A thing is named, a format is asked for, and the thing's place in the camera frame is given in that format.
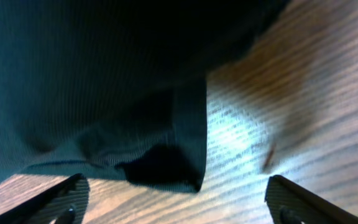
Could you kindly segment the black t-shirt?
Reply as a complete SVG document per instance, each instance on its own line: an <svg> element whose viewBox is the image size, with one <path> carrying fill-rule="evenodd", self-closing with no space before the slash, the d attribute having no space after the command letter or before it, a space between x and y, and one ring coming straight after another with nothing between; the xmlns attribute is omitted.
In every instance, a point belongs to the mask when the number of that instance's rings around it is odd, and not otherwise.
<svg viewBox="0 0 358 224"><path fill-rule="evenodd" d="M196 193L206 74L286 1L0 1L0 183L27 172Z"/></svg>

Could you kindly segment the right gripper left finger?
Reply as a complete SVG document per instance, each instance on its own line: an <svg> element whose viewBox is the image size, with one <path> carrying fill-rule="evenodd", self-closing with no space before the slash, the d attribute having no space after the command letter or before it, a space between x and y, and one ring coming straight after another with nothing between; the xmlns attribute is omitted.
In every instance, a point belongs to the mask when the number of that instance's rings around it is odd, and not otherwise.
<svg viewBox="0 0 358 224"><path fill-rule="evenodd" d="M0 215L0 224L82 224L90 186L83 174L63 182Z"/></svg>

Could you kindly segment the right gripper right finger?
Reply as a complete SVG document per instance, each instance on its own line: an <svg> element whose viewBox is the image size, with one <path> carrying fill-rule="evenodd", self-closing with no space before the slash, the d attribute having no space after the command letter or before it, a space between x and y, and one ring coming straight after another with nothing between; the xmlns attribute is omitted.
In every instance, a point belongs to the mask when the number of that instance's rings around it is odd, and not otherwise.
<svg viewBox="0 0 358 224"><path fill-rule="evenodd" d="M281 175L269 177L265 192L274 224L358 224L358 217Z"/></svg>

